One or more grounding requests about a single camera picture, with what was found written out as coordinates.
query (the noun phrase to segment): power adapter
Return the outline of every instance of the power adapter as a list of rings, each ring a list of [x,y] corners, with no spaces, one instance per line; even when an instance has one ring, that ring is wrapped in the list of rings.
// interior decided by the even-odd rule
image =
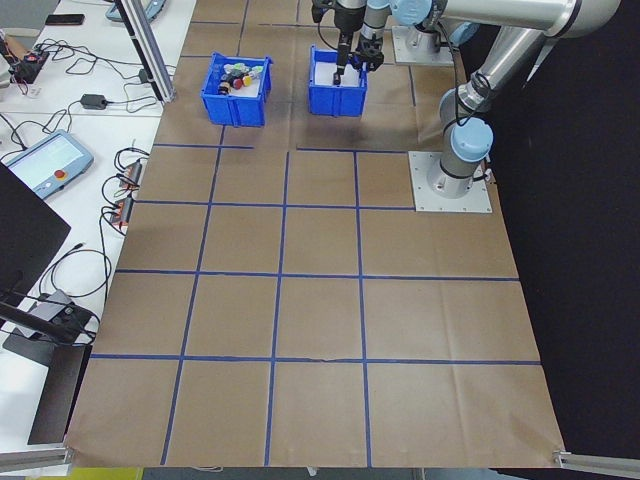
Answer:
[[[104,95],[97,95],[94,93],[85,93],[80,99],[82,108],[86,110],[104,110],[109,105],[109,101]]]

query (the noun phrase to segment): metal frame leg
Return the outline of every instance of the metal frame leg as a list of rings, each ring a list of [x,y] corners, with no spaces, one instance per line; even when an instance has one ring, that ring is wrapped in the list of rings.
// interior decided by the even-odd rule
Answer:
[[[558,466],[566,470],[640,479],[640,460],[573,455],[569,452],[554,452],[553,457]]]
[[[0,473],[71,463],[73,450],[67,447],[0,453]]]

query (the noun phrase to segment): black monitor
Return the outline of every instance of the black monitor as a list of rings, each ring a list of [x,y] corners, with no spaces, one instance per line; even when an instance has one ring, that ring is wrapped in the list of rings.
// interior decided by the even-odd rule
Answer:
[[[40,363],[46,363],[55,343],[72,342],[74,332],[16,307],[44,273],[70,229],[29,187],[0,164],[0,326],[10,321],[38,332],[37,337],[42,340],[38,348],[14,331],[4,346]],[[38,350],[44,350],[45,356],[36,353]]]

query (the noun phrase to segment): brown paper mat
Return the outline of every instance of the brown paper mat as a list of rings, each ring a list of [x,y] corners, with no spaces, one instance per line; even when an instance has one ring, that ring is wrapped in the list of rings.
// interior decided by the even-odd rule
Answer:
[[[308,10],[198,2],[70,426],[76,463],[552,466],[562,438],[496,187],[490,215],[412,208],[403,152],[440,148],[451,70],[393,65],[388,39],[362,117],[311,115]],[[273,57],[264,128],[209,122],[212,51]]]

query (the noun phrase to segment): white object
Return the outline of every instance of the white object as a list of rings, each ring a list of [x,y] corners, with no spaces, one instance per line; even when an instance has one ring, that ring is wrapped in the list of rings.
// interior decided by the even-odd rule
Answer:
[[[313,81],[316,85],[333,86],[333,74],[336,72],[336,64],[329,62],[317,62]],[[360,86],[360,74],[351,65],[347,65],[342,75],[343,87]]]
[[[492,213],[489,193],[484,181],[473,182],[462,198],[448,199],[436,194],[429,185],[427,172],[440,160],[440,152],[409,152],[411,185],[417,212]],[[478,167],[475,176],[481,176]]]

